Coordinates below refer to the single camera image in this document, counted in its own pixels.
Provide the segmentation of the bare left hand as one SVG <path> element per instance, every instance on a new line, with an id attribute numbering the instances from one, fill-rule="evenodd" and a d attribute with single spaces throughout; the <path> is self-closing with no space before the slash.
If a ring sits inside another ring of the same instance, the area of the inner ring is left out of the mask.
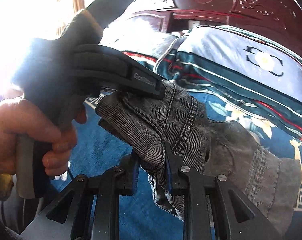
<path id="1" fill-rule="evenodd" d="M 0 103 L 1 173 L 16 173 L 15 148 L 20 134 L 52 146 L 53 149 L 42 158 L 48 176 L 59 176 L 66 172 L 71 150 L 78 142 L 76 128 L 71 125 L 66 131 L 60 131 L 38 107 L 18 97 Z"/>

